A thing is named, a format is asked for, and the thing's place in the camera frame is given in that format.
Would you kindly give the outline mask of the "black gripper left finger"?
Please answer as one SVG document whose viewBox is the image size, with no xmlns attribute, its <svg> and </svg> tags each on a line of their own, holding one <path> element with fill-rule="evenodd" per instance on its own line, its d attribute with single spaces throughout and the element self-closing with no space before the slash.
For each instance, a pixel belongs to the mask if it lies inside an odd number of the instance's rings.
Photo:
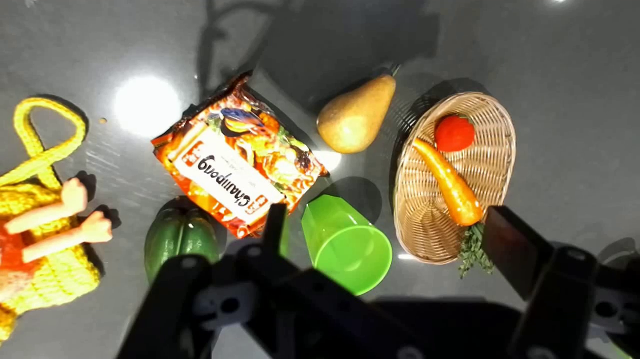
<svg viewBox="0 0 640 359">
<path fill-rule="evenodd" d="M 291 311 L 276 307 L 276 287 L 291 271 L 277 253 L 284 223 L 286 205 L 276 203 L 257 243 L 244 243 L 218 263 L 201 255 L 167 259 L 116 359 L 210 359 L 220 331 L 236 323 L 276 359 L 291 359 Z"/>
</svg>

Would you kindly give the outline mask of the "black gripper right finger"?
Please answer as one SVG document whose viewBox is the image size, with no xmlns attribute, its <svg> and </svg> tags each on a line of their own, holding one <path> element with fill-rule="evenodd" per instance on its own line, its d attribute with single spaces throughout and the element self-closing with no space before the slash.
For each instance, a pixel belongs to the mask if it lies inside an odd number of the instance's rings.
<svg viewBox="0 0 640 359">
<path fill-rule="evenodd" d="M 640 357 L 640 267 L 549 243 L 505 205 L 486 211 L 481 249 L 525 301 L 507 351 L 519 359 L 588 359 L 588 333 L 599 329 Z"/>
</svg>

